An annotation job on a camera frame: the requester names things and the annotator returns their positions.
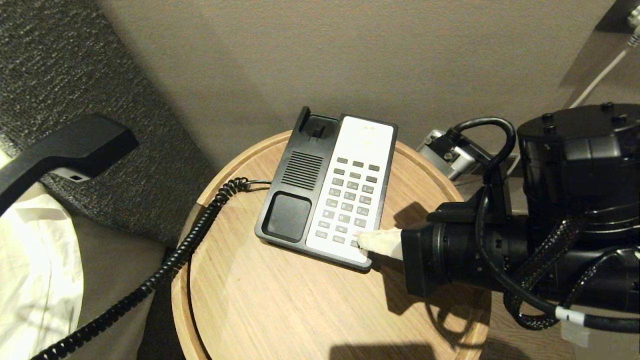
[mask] white cord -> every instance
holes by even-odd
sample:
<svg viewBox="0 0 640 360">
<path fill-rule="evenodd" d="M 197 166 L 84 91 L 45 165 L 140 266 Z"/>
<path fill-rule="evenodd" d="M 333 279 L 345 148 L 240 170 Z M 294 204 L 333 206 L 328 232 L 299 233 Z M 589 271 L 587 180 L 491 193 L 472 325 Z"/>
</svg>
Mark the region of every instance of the white cord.
<svg viewBox="0 0 640 360">
<path fill-rule="evenodd" d="M 631 37 L 631 39 L 629 39 L 627 43 L 629 47 L 622 50 L 620 54 L 616 56 L 616 58 L 613 59 L 613 61 L 606 68 L 604 68 L 604 70 L 591 82 L 591 84 L 589 84 L 589 86 L 587 86 L 587 88 L 584 89 L 582 94 L 578 96 L 578 98 L 573 102 L 573 104 L 569 106 L 569 109 L 573 109 L 576 106 L 580 105 L 580 103 L 584 101 L 587 96 L 589 96 L 589 94 L 593 91 L 593 89 L 611 71 L 611 69 L 615 68 L 616 65 L 620 62 L 620 60 L 622 60 L 628 54 L 629 50 L 633 49 L 638 44 L 638 40 L 640 39 L 639 33 L 640 33 L 640 26 L 636 28 L 636 33 Z M 516 166 L 518 166 L 519 162 L 520 162 L 520 153 L 516 155 L 515 159 L 513 159 L 513 163 L 507 170 L 507 177 L 509 177 L 511 173 L 516 169 Z"/>
</svg>

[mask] round wooden side table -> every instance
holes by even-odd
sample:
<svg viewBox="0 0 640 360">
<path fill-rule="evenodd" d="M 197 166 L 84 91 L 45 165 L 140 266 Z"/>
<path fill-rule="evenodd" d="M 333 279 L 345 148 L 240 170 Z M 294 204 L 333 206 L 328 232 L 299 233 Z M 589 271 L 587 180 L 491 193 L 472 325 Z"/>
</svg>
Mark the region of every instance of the round wooden side table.
<svg viewBox="0 0 640 360">
<path fill-rule="evenodd" d="M 289 134 L 231 161 L 201 194 L 184 232 L 229 179 L 271 179 Z M 489 291 L 447 285 L 425 300 L 406 293 L 394 259 L 374 254 L 372 270 L 360 274 L 267 245 L 253 232 L 266 194 L 233 196 L 193 256 L 190 283 L 186 266 L 173 281 L 173 317 L 187 359 L 479 357 Z M 461 200 L 433 165 L 396 144 L 382 229 L 406 227 L 442 202 Z"/>
</svg>

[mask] speaker grille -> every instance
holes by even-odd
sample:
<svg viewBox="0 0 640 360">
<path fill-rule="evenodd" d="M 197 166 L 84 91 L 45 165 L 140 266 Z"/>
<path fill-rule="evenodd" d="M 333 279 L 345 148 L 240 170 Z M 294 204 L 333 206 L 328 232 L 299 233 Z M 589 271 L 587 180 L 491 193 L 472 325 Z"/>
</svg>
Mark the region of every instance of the speaker grille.
<svg viewBox="0 0 640 360">
<path fill-rule="evenodd" d="M 291 153 L 287 168 L 284 170 L 282 182 L 307 190 L 316 187 L 322 158 L 319 156 L 294 151 Z"/>
</svg>

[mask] wall outlet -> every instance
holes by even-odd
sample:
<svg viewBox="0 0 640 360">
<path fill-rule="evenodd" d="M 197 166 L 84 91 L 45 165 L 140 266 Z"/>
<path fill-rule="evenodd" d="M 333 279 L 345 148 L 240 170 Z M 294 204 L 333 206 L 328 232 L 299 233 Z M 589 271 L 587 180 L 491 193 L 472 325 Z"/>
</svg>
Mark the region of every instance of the wall outlet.
<svg viewBox="0 0 640 360">
<path fill-rule="evenodd" d="M 616 0 L 596 25 L 596 30 L 606 33 L 633 34 L 634 29 L 629 26 L 627 19 L 638 6 L 640 6 L 640 0 Z"/>
</svg>

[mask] gray upholstered headboard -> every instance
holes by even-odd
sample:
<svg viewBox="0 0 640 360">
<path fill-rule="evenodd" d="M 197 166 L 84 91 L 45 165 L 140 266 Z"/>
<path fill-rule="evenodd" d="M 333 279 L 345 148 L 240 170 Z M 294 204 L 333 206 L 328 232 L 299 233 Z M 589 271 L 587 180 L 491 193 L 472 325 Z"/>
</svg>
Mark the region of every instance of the gray upholstered headboard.
<svg viewBox="0 0 640 360">
<path fill-rule="evenodd" d="M 42 181 L 70 211 L 175 244 L 214 170 L 99 7 L 92 0 L 0 0 L 2 148 L 15 155 L 93 112 L 129 126 L 139 148 L 91 181 Z"/>
</svg>

